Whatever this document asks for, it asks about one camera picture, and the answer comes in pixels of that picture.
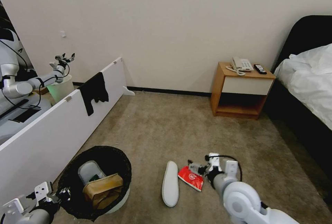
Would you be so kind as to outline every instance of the cable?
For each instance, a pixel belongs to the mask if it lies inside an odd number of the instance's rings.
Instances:
[[[2,215],[1,220],[0,220],[0,224],[3,224],[4,216],[5,216],[5,214]]]
[[[66,66],[68,67],[68,72],[67,72],[67,74],[66,74],[65,76],[62,76],[62,77],[53,76],[53,77],[48,78],[47,80],[43,81],[43,83],[45,83],[45,82],[47,82],[48,80],[53,79],[53,78],[55,78],[55,79],[60,78],[60,79],[61,79],[61,78],[67,77],[68,74],[69,74],[69,72],[70,72],[70,67],[69,67],[69,65],[68,65],[67,62],[64,62],[64,63],[66,63]],[[23,109],[23,110],[29,110],[29,109],[34,109],[34,108],[38,107],[38,105],[40,104],[41,99],[42,99],[42,96],[41,96],[41,93],[40,93],[41,87],[42,87],[42,83],[39,85],[39,89],[38,89],[38,91],[39,91],[39,100],[38,100],[38,104],[35,105],[35,106],[33,106],[33,107],[30,107],[30,108],[24,108],[24,107],[19,107],[19,106],[17,106],[17,105],[14,104],[12,101],[10,101],[9,98],[7,98],[7,96],[3,93],[3,88],[1,88],[1,92],[2,92],[3,96],[5,97],[5,99],[6,99],[9,103],[11,103],[13,106],[16,106],[17,108],[20,108],[20,109]]]
[[[7,46],[8,48],[10,48],[14,53],[16,53],[24,61],[25,71],[27,72],[28,71],[28,63],[25,61],[25,59],[18,52],[16,52],[14,49],[12,49],[10,46],[8,46],[5,42],[3,42],[2,40],[0,40],[0,42],[2,44],[4,44],[5,46]]]
[[[234,158],[234,157],[232,157],[232,156],[228,156],[228,155],[206,156],[206,157],[208,157],[208,158],[213,158],[213,157],[224,157],[224,158],[231,158],[231,159],[233,159],[234,161],[237,161],[237,162],[238,162],[238,166],[239,166],[239,170],[240,170],[240,181],[242,181],[242,168],[241,168],[240,162],[239,162],[236,158]]]
[[[233,69],[231,66],[226,66],[226,69],[228,69],[232,72],[236,72],[238,74],[238,76],[244,76],[246,74],[245,72],[241,72],[239,69],[237,69],[237,70]]]

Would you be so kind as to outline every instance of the remote control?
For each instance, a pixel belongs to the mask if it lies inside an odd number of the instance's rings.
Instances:
[[[255,64],[254,68],[257,70],[257,72],[259,72],[259,74],[267,74],[267,72],[261,65]]]

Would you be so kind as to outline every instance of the brown paper bag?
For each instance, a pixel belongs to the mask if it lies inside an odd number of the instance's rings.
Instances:
[[[83,194],[92,203],[93,209],[103,209],[119,197],[122,186],[123,179],[116,173],[89,182],[83,188]]]

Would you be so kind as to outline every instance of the wooden nightstand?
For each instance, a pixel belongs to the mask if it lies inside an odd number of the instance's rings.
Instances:
[[[268,71],[259,74],[256,70],[238,76],[226,69],[229,62],[219,62],[211,95],[214,116],[258,119],[267,95],[275,80]]]

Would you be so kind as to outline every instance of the pillow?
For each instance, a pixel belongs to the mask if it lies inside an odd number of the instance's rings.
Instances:
[[[311,72],[314,74],[332,73],[332,44],[317,47],[298,55],[291,54],[289,58],[293,61],[309,64]]]

